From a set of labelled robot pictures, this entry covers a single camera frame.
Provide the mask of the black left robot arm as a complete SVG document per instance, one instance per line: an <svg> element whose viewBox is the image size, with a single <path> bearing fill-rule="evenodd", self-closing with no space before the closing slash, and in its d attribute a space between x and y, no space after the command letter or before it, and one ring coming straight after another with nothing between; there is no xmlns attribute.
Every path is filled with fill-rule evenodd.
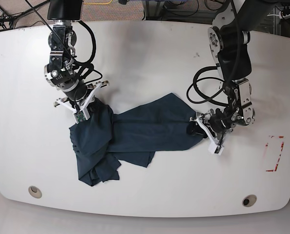
<svg viewBox="0 0 290 234"><path fill-rule="evenodd" d="M214 137L223 137L236 125L248 126L254 121L255 112L250 97L250 84L247 76L252 72L248 54L251 31L275 6L275 0L244 0L236 4L226 0L216 11L212 26L208 29L208 39L214 66L200 69L193 77L189 89L202 98L201 101L218 106L216 110L201 115L201 122ZM212 96L207 96L198 87L204 78L201 74L216 70L222 87Z"/></svg>

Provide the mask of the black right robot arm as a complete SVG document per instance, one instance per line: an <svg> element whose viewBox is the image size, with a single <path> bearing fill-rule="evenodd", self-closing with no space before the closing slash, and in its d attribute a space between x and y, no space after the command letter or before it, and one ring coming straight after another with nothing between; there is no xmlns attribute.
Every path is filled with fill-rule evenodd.
<svg viewBox="0 0 290 234"><path fill-rule="evenodd" d="M55 24L48 37L51 51L44 73L49 75L47 81L50 85L62 90L73 103L87 96L88 87L84 79L94 71L92 61L96 54L93 31L81 21L82 4L81 0L51 0L47 13L47 19ZM73 21L78 21L91 36L92 52L85 62L76 60L77 35L71 24Z"/></svg>

